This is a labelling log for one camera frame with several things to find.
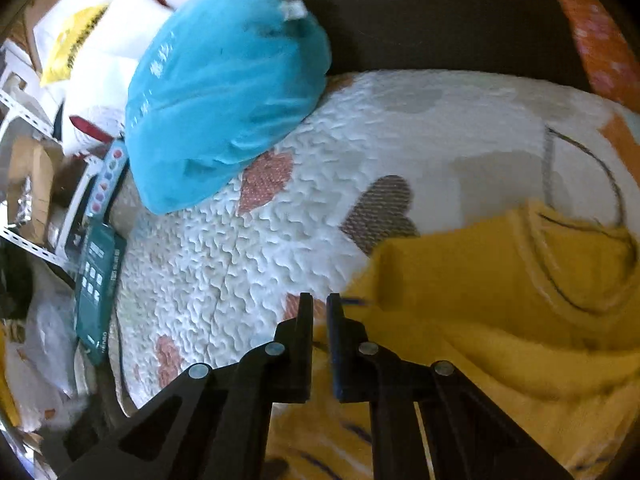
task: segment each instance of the heart pattern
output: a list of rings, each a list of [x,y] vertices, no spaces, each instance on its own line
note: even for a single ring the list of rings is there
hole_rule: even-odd
[[[156,341],[156,357],[158,358],[158,384],[167,387],[181,372],[184,359],[173,339],[161,335]]]
[[[263,153],[242,173],[238,214],[248,213],[273,200],[291,178],[290,153]]]
[[[293,319],[298,315],[298,307],[300,306],[300,296],[287,294],[285,299],[283,321]],[[324,319],[326,317],[326,305],[324,301],[314,298],[314,319]]]
[[[358,199],[340,225],[367,256],[387,238],[418,236],[418,229],[406,217],[412,193],[401,176],[387,175],[377,179]]]

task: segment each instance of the brown heart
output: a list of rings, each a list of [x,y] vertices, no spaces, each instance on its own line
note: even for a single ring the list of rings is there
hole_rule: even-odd
[[[379,178],[360,196],[340,231],[367,256],[387,238],[418,236],[414,223],[405,216],[411,198],[411,189],[401,176]]]
[[[283,321],[287,319],[293,319],[298,315],[298,307],[300,306],[300,296],[294,296],[287,293],[287,297],[284,303],[284,317]],[[324,319],[326,317],[326,305],[324,301],[314,298],[314,318]]]
[[[248,213],[269,203],[291,178],[291,153],[265,152],[242,172],[238,214]]]

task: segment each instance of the white plastic bag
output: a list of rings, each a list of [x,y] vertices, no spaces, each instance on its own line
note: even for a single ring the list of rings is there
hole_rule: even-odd
[[[98,126],[114,139],[122,136],[127,88],[137,66],[136,60],[127,57],[105,54],[92,48],[80,50],[66,88],[62,117],[62,150],[65,155],[101,144],[100,140],[76,128],[71,123],[71,116],[79,116]]]
[[[155,0],[113,0],[82,48],[138,61],[173,13]]]
[[[95,375],[95,367],[86,355],[82,343],[78,344],[74,355],[74,370],[76,372],[76,387],[78,396],[89,397],[98,392],[98,379]]]
[[[23,431],[36,431],[63,412],[60,393],[33,368],[18,343],[5,339],[4,378],[20,414]]]
[[[30,258],[30,264],[33,298],[25,324],[24,352],[50,384],[73,397],[78,344],[74,293],[42,260]]]

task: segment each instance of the yellow bag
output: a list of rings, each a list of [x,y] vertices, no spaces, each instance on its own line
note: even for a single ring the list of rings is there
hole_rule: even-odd
[[[78,51],[104,16],[108,5],[87,7],[66,19],[63,30],[51,49],[49,59],[42,70],[40,86],[71,77],[71,70]]]
[[[20,426],[20,413],[15,407],[14,396],[11,394],[9,385],[4,378],[4,328],[0,327],[0,408],[4,410],[5,415],[14,426]]]

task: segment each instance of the white metal shelf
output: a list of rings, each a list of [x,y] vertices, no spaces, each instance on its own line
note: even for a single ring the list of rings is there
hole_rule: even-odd
[[[9,108],[9,111],[2,120],[2,128],[0,129],[0,140],[4,136],[4,132],[8,124],[11,120],[16,117],[20,117],[27,121],[31,126],[36,128],[41,134],[49,137],[49,139],[53,139],[53,126],[51,126],[46,121],[43,121],[41,118],[37,117],[36,114],[27,110],[24,106],[22,106],[18,101],[16,101],[13,97],[11,97],[7,92],[0,89],[0,102]]]
[[[36,117],[35,114],[27,110],[24,106],[22,106],[9,94],[7,94],[7,92],[1,89],[0,89],[0,102],[8,108],[8,112],[5,115],[4,119],[2,120],[2,123],[0,124],[0,141],[2,141],[2,138],[4,137],[4,134],[6,133],[7,128],[9,127],[9,124],[17,118],[21,118],[22,120],[25,120],[31,126],[36,128],[36,130],[38,130],[41,134],[48,137],[49,139],[55,140],[53,139],[53,136],[52,136],[53,127],[49,123]],[[42,258],[43,260],[46,260],[54,265],[62,267],[64,270],[66,270],[66,272],[68,272],[72,276],[75,275],[75,273],[78,271],[78,264],[70,261],[66,257],[66,253],[64,251],[64,247],[66,245],[66,239],[69,236],[71,224],[73,223],[73,220],[76,216],[76,212],[78,211],[78,207],[82,200],[82,196],[86,191],[88,183],[91,180],[91,178],[100,171],[100,168],[102,167],[102,161],[100,160],[100,158],[96,156],[93,156],[93,155],[88,156],[85,160],[87,163],[87,168],[84,172],[84,175],[82,176],[82,179],[78,185],[78,188],[76,189],[76,192],[74,193],[69,209],[66,212],[65,221],[60,231],[60,236],[58,239],[58,243],[56,245],[55,253],[47,251],[46,249],[36,244],[33,244],[28,240],[25,240],[24,238],[17,235],[16,233],[9,231],[6,225],[0,226],[0,236],[2,238],[9,240],[11,243],[17,245],[18,247],[23,248],[24,250],[30,252],[31,254],[35,254],[37,257]]]

